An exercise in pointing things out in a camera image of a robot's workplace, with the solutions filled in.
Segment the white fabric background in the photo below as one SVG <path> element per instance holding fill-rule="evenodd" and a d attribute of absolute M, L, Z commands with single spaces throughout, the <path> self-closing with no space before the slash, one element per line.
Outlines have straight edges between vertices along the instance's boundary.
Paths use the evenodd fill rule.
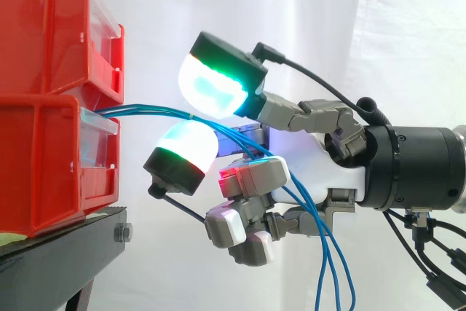
<path fill-rule="evenodd" d="M 177 74 L 197 34 L 206 30 L 244 50 L 266 42 L 353 100 L 375 98 L 394 124 L 464 122 L 464 0 L 104 1 L 126 28 L 126 103 L 193 111 L 179 93 Z M 266 88 L 272 92 L 294 101 L 331 97 L 295 72 L 271 69 Z M 202 225 L 147 195 L 150 176 L 142 164 L 174 123 L 122 119 L 118 204 L 128 206 L 134 235 L 125 253 L 95 279 L 89 310 L 313 310 L 318 240 L 289 235 L 275 243 L 275 264 L 236 265 L 211 245 Z M 229 161 L 217 160 L 196 195 L 181 201 L 198 212 L 222 201 L 216 171 Z M 464 221 L 451 211 L 437 217 Z M 449 310 L 424 286 L 380 213 L 357 208 L 355 215 L 336 214 L 334 230 L 357 289 L 356 310 Z M 446 235 L 445 242 L 458 241 Z M 429 253 L 448 266 L 442 253 Z M 345 310 L 350 295 L 339 272 Z M 333 303 L 329 272 L 321 309 L 334 310 Z"/>

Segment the red plastic container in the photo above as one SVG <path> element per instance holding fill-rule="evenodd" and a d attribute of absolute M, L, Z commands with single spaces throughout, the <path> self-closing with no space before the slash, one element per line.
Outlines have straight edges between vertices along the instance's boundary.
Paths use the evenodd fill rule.
<path fill-rule="evenodd" d="M 33 237 L 118 199 L 119 124 L 67 95 L 0 95 L 0 232 Z"/>
<path fill-rule="evenodd" d="M 123 27 L 99 0 L 0 0 L 0 93 L 123 103 Z"/>

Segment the green light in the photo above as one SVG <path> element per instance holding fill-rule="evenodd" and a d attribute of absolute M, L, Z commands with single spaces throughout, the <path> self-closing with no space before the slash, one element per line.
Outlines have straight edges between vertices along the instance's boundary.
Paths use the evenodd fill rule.
<path fill-rule="evenodd" d="M 207 125 L 189 120 L 171 127 L 157 147 L 176 153 L 206 173 L 217 156 L 218 140 Z"/>
<path fill-rule="evenodd" d="M 248 93 L 241 83 L 219 73 L 188 55 L 178 76 L 183 97 L 202 113 L 215 118 L 233 115 Z"/>

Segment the screw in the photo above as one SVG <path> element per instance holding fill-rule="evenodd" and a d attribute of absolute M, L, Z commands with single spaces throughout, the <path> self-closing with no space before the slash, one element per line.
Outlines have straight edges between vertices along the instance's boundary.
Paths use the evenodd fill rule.
<path fill-rule="evenodd" d="M 117 224 L 114 232 L 115 242 L 128 243 L 133 237 L 133 226 L 130 223 Z"/>

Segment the black connector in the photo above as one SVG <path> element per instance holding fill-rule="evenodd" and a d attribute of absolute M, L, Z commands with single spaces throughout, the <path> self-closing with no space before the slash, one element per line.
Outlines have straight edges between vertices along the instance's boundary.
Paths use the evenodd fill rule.
<path fill-rule="evenodd" d="M 152 184 L 147 192 L 156 200 L 162 200 L 167 194 L 167 190 L 157 184 Z"/>
<path fill-rule="evenodd" d="M 451 264 L 466 275 L 466 253 L 461 249 L 450 250 Z"/>
<path fill-rule="evenodd" d="M 453 310 L 463 310 L 466 307 L 466 295 L 443 274 L 431 275 L 428 278 L 427 287 Z"/>
<path fill-rule="evenodd" d="M 270 62 L 279 63 L 281 65 L 285 62 L 286 59 L 284 54 L 277 51 L 273 47 L 270 47 L 269 45 L 265 45 L 264 43 L 257 43 L 251 55 L 257 58 L 262 63 L 265 60 L 268 60 Z"/>

